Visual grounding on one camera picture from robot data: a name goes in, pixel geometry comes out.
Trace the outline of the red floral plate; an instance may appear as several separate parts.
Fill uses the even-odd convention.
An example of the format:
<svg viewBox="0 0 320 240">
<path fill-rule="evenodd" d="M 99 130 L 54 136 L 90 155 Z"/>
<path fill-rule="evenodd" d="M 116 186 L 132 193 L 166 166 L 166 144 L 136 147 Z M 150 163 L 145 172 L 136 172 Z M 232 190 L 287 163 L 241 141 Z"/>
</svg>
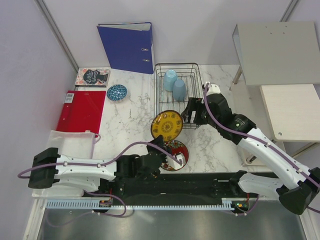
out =
<svg viewBox="0 0 320 240">
<path fill-rule="evenodd" d="M 179 171 L 182 168 L 184 168 L 185 165 L 188 163 L 189 156 L 190 156 L 189 150 L 186 147 L 186 145 L 184 143 L 182 143 L 181 141 L 172 140 L 172 141 L 167 142 L 165 144 L 165 146 L 170 149 L 171 154 L 174 157 L 178 157 L 178 158 L 182 159 L 182 165 L 178 164 L 170 157 L 166 157 L 166 162 L 162 163 L 161 168 L 163 170 L 166 170 L 169 172 L 176 172 L 176 171 Z"/>
</svg>

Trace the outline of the yellow plate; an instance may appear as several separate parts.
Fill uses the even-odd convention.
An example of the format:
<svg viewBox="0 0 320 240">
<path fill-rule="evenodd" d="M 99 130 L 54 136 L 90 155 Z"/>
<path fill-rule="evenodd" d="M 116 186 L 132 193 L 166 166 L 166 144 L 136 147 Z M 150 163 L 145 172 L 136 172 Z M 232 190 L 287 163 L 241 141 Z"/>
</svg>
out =
<svg viewBox="0 0 320 240">
<path fill-rule="evenodd" d="M 177 111 L 165 110 L 153 119 L 150 132 L 154 139 L 163 136 L 165 142 L 170 142 L 179 136 L 183 125 L 184 120 Z"/>
</svg>

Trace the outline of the light blue cup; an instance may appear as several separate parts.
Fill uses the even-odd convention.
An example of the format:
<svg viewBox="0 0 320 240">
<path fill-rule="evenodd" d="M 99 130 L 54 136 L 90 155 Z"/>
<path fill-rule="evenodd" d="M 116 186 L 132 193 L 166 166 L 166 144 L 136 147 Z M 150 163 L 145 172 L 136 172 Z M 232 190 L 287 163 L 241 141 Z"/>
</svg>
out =
<svg viewBox="0 0 320 240">
<path fill-rule="evenodd" d="M 168 92 L 172 92 L 177 78 L 178 78 L 178 75 L 175 70 L 173 69 L 167 70 L 164 74 L 164 79 L 163 79 L 164 89 Z"/>
</svg>

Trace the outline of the blue patterned bowl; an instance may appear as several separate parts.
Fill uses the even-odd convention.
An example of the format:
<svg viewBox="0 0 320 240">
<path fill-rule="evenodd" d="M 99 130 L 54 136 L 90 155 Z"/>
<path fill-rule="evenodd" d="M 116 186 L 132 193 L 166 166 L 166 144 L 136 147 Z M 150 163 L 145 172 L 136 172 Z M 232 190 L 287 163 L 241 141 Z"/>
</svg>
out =
<svg viewBox="0 0 320 240">
<path fill-rule="evenodd" d="M 106 92 L 106 96 L 113 102 L 122 101 L 128 94 L 127 88 L 122 84 L 112 85 Z"/>
</svg>

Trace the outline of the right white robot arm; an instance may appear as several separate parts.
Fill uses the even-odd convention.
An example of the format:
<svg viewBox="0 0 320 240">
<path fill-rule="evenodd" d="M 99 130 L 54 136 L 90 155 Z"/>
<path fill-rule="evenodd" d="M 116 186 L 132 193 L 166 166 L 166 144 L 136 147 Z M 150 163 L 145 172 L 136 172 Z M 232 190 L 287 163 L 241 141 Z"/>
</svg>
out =
<svg viewBox="0 0 320 240">
<path fill-rule="evenodd" d="M 320 169 L 309 168 L 298 162 L 268 139 L 263 132 L 243 114 L 233 113 L 221 93 L 205 98 L 190 97 L 182 112 L 189 121 L 192 113 L 197 125 L 210 125 L 226 140 L 247 150 L 260 159 L 276 178 L 242 173 L 229 184 L 235 197 L 246 193 L 278 198 L 290 212 L 301 215 L 320 192 Z"/>
</svg>

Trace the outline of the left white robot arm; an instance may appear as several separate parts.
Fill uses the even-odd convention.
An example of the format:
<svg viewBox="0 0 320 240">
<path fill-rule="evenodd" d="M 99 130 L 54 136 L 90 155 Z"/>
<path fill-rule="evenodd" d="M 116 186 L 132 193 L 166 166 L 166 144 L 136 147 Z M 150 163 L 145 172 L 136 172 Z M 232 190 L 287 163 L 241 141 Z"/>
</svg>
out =
<svg viewBox="0 0 320 240">
<path fill-rule="evenodd" d="M 162 163 L 172 156 L 172 151 L 162 135 L 145 145 L 145 155 L 121 152 L 111 160 L 76 158 L 59 154 L 56 147 L 47 148 L 33 158 L 28 187 L 67 186 L 104 197 L 110 191 L 108 182 L 146 179 L 160 174 Z"/>
</svg>

